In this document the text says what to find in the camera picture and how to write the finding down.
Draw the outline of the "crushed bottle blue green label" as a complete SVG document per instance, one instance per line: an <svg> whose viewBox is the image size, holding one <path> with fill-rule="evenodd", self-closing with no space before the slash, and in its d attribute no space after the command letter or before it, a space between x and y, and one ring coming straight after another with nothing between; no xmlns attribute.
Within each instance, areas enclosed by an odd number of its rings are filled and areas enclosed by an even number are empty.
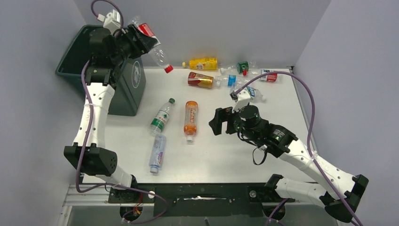
<svg viewBox="0 0 399 226"><path fill-rule="evenodd" d="M230 92L236 91L241 87L242 86L240 84L234 83L230 88ZM261 103L266 101L266 97L258 89L255 89L251 86L247 86L243 90L250 95L251 103Z"/></svg>

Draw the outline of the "clear bottle red white label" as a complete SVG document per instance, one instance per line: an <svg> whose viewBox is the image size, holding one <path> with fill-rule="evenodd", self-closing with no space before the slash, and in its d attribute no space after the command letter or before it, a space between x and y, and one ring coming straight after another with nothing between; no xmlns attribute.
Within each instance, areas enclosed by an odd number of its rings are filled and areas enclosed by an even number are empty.
<svg viewBox="0 0 399 226"><path fill-rule="evenodd" d="M132 18L131 22L141 33L151 39L150 50L148 54L151 56L153 61L159 67L163 68L166 73L173 71L173 66L170 64L161 42L156 37L149 25L144 21L144 19L141 16L135 16Z"/></svg>

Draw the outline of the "orange drink bottle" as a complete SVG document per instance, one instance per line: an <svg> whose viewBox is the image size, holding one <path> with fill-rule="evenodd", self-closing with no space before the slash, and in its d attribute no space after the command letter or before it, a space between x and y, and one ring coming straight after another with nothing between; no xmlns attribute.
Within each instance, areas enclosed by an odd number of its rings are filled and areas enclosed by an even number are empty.
<svg viewBox="0 0 399 226"><path fill-rule="evenodd" d="M184 135L187 143L193 143L197 134L198 103L188 101L185 105Z"/></svg>

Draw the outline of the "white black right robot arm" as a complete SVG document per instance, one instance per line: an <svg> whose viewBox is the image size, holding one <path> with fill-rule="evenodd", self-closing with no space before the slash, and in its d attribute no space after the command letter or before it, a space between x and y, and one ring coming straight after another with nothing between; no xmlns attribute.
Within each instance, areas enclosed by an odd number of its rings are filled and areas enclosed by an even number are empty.
<svg viewBox="0 0 399 226"><path fill-rule="evenodd" d="M298 137L277 124L262 119L254 105L235 112L232 107L217 108L208 123L214 135L237 134L243 142L252 143L274 157L285 161L314 180L314 183L288 179L273 174L266 183L265 196L271 201L294 199L322 207L334 219L350 223L369 183L362 174L352 175L332 165L317 152L309 152Z"/></svg>

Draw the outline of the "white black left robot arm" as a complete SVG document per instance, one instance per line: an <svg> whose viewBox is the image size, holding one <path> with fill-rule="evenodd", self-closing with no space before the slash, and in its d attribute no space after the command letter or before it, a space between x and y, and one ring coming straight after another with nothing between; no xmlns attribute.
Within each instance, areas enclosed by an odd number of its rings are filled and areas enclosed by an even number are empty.
<svg viewBox="0 0 399 226"><path fill-rule="evenodd" d="M118 82L121 66L128 59L147 54L157 40L130 24L111 32L97 28L90 33L90 57L81 71L85 103L77 135L64 156L76 169L75 185L78 192L80 174L100 178L105 185L119 190L136 190L136 179L119 164L114 151L105 148L105 126L109 106Z"/></svg>

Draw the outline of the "clear bottle blue label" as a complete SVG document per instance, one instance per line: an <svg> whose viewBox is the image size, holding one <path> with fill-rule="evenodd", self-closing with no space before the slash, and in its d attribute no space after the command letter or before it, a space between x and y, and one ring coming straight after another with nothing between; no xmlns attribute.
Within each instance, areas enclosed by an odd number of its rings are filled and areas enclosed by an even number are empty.
<svg viewBox="0 0 399 226"><path fill-rule="evenodd" d="M238 75L220 75L215 77L217 87L231 87L233 85L245 84L249 81L248 78Z"/></svg>

